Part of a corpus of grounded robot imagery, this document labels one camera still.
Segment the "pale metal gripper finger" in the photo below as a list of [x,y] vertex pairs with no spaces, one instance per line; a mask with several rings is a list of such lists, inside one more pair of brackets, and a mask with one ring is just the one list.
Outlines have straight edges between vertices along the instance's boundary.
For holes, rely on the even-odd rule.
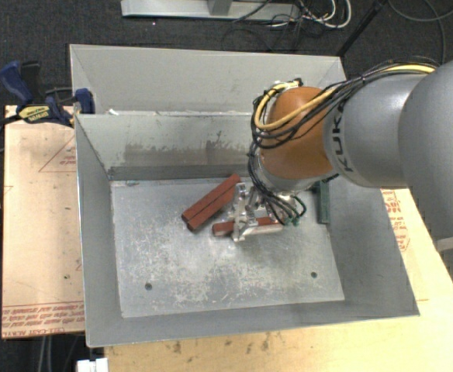
[[245,212],[248,195],[249,195],[249,191],[244,182],[240,182],[234,186],[233,200],[232,200],[232,211],[233,212]]
[[231,238],[235,243],[245,241],[246,236],[259,226],[255,216],[239,215],[233,221]]

